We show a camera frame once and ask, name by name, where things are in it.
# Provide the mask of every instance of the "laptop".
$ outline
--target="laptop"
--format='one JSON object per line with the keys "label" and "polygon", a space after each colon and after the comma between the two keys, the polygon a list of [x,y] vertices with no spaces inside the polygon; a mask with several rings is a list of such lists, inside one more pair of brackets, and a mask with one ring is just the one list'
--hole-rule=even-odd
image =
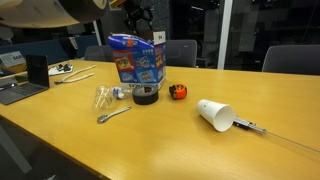
{"label": "laptop", "polygon": [[26,55],[28,82],[0,91],[0,103],[8,105],[49,89],[46,56]]}

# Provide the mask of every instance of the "blue cereal box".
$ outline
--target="blue cereal box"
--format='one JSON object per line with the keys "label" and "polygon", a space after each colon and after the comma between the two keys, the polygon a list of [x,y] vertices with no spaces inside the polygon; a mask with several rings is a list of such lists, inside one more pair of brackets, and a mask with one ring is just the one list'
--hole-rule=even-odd
{"label": "blue cereal box", "polygon": [[113,34],[108,37],[122,85],[156,85],[160,89],[165,72],[165,32]]}

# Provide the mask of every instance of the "office chair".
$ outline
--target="office chair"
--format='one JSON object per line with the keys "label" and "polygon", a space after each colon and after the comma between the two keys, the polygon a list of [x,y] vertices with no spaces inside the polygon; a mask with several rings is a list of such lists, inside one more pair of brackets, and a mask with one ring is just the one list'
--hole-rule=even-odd
{"label": "office chair", "polygon": [[113,52],[109,45],[89,46],[84,54],[84,60],[114,62]]}
{"label": "office chair", "polygon": [[272,46],[262,72],[320,75],[320,45]]}
{"label": "office chair", "polygon": [[197,42],[195,40],[167,40],[166,65],[196,67]]}

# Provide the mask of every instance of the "yellow table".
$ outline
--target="yellow table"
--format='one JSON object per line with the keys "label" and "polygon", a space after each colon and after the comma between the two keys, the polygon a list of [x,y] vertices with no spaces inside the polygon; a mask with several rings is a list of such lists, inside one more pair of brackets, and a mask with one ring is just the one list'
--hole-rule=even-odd
{"label": "yellow table", "polygon": [[[74,70],[96,68],[75,83],[51,88],[0,114],[98,175],[111,179],[319,179],[320,153],[235,126],[219,133],[196,111],[201,99],[230,104],[240,118],[272,133],[320,149],[320,77],[167,67],[159,100],[132,99],[132,109],[96,122],[95,88],[119,85],[112,63],[71,61]],[[188,95],[172,100],[168,87],[183,83]]]}

